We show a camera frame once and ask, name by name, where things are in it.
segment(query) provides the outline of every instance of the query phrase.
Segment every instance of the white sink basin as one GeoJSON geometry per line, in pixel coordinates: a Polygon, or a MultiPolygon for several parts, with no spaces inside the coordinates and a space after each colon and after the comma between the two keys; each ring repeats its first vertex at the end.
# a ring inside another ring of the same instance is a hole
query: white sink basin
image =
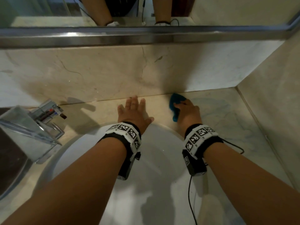
{"type": "MultiPolygon", "coordinates": [[[[62,148],[46,166],[36,189],[94,146],[110,126],[83,135],[62,148]]],[[[141,159],[134,162],[128,180],[116,181],[100,224],[194,224],[188,203],[190,175],[182,149],[182,140],[171,130],[150,125],[142,136],[141,159]]],[[[202,177],[194,177],[190,199],[196,217],[202,194],[202,177]]]]}

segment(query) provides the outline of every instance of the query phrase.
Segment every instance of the mirror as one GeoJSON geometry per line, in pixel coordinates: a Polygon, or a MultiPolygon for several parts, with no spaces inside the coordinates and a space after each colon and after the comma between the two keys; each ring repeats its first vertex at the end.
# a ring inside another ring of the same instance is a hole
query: mirror
{"type": "Polygon", "coordinates": [[[300,0],[0,0],[1,28],[282,25],[300,0]]]}

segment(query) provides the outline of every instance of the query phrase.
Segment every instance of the blue sponge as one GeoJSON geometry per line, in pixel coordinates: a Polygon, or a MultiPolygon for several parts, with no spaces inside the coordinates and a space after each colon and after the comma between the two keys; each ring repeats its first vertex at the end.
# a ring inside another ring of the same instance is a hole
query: blue sponge
{"type": "Polygon", "coordinates": [[[174,103],[179,104],[181,101],[185,101],[186,98],[182,95],[179,95],[177,93],[173,93],[171,98],[170,98],[170,103],[169,103],[169,107],[170,109],[173,111],[174,116],[173,116],[173,121],[177,122],[178,121],[178,116],[179,116],[179,112],[180,110],[176,107],[174,107],[174,103]]]}

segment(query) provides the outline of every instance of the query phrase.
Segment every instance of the chrome faucet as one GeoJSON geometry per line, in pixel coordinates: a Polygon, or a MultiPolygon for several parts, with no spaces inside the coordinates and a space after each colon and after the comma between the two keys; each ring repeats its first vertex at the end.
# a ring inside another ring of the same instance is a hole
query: chrome faucet
{"type": "Polygon", "coordinates": [[[62,146],[57,139],[64,132],[51,122],[56,116],[66,119],[62,112],[52,100],[32,111],[16,106],[0,116],[0,128],[32,162],[42,164],[62,146]]]}

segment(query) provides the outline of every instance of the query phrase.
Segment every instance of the hand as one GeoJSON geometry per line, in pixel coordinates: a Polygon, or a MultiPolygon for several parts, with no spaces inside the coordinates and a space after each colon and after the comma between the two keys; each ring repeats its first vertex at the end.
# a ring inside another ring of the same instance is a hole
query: hand
{"type": "Polygon", "coordinates": [[[183,137],[187,128],[191,125],[202,124],[199,107],[194,106],[190,100],[181,101],[180,104],[174,103],[174,107],[180,109],[177,123],[180,126],[183,137]]]}
{"type": "Polygon", "coordinates": [[[123,121],[130,121],[133,124],[135,124],[141,131],[141,134],[143,134],[148,126],[154,121],[154,117],[149,117],[147,119],[144,119],[143,112],[146,108],[146,100],[141,99],[141,102],[139,104],[139,101],[137,100],[137,96],[134,96],[133,98],[128,98],[126,100],[125,109],[122,109],[122,106],[118,106],[118,122],[123,121]]]}

